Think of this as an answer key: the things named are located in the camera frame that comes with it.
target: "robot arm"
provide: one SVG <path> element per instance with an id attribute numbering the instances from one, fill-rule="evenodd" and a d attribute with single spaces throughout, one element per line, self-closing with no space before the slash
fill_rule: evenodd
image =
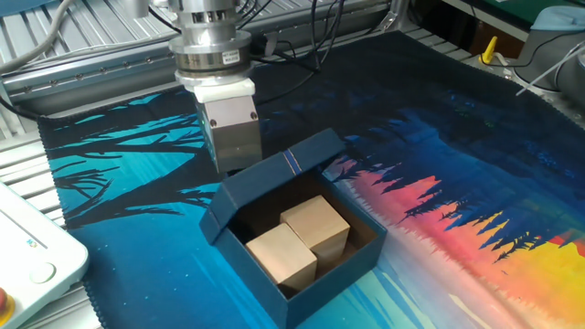
<path id="1" fill-rule="evenodd" d="M 134 18 L 148 0 L 123 0 Z M 181 36 L 169 41 L 176 79 L 196 98 L 201 130 L 219 172 L 259 162 L 260 126 L 251 96 L 251 34 L 236 29 L 239 0 L 168 0 Z"/>

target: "yellow object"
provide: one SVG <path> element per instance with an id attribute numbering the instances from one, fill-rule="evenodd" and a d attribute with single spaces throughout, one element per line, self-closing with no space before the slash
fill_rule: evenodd
<path id="1" fill-rule="evenodd" d="M 0 313 L 0 326 L 3 326 L 5 323 L 10 320 L 12 314 L 15 312 L 15 300 L 12 296 L 8 295 L 8 300 L 6 301 L 6 308 L 2 313 Z"/>
<path id="2" fill-rule="evenodd" d="M 487 45 L 485 52 L 479 58 L 480 63 L 483 64 L 490 64 L 492 59 L 494 59 L 494 50 L 495 50 L 495 43 L 497 42 L 497 37 L 492 37 L 492 41 L 490 44 Z"/>

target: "wooden cube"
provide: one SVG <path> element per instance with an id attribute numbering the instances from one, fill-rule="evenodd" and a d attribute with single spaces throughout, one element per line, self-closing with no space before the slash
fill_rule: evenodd
<path id="1" fill-rule="evenodd" d="M 316 196 L 281 214 L 304 244 L 317 256 L 319 268 L 330 267 L 346 247 L 349 225 L 322 196 Z"/>
<path id="2" fill-rule="evenodd" d="M 313 283 L 317 258 L 288 225 L 269 230 L 246 248 L 276 284 L 299 292 Z"/>

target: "open box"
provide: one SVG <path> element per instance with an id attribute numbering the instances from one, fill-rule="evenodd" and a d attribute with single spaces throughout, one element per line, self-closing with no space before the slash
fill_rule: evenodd
<path id="1" fill-rule="evenodd" d="M 293 328 L 376 266 L 386 236 L 355 201 L 339 191 L 322 170 L 344 150 L 326 130 L 289 150 L 226 179 L 200 227 L 280 328 Z M 300 292 L 278 287 L 245 244 L 280 224 L 280 214 L 323 196 L 349 224 L 346 248 L 333 267 L 320 269 Z"/>

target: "red button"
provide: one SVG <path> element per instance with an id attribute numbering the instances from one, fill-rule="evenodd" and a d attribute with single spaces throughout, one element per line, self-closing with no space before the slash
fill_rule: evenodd
<path id="1" fill-rule="evenodd" d="M 0 313 L 2 313 L 6 308 L 6 302 L 8 301 L 8 296 L 4 289 L 0 288 Z"/>

